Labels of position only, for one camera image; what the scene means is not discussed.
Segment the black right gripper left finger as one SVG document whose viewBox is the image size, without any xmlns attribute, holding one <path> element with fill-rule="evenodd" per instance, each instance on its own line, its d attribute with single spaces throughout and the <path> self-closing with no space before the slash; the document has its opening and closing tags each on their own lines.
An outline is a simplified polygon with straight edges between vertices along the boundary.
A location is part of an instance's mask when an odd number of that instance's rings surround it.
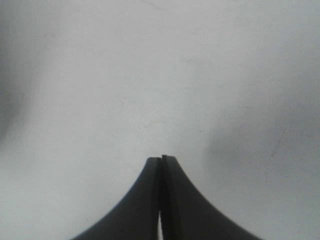
<svg viewBox="0 0 320 240">
<path fill-rule="evenodd" d="M 120 202 L 76 240 L 157 240 L 162 161 L 150 157 Z"/>
</svg>

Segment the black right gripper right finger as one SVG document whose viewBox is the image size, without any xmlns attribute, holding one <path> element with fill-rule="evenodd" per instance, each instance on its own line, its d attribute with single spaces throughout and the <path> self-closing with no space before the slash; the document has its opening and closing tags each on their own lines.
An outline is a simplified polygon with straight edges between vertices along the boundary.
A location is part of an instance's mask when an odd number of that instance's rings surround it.
<svg viewBox="0 0 320 240">
<path fill-rule="evenodd" d="M 161 159 L 160 217 L 165 240 L 256 240 L 216 209 L 193 185 L 177 159 Z"/>
</svg>

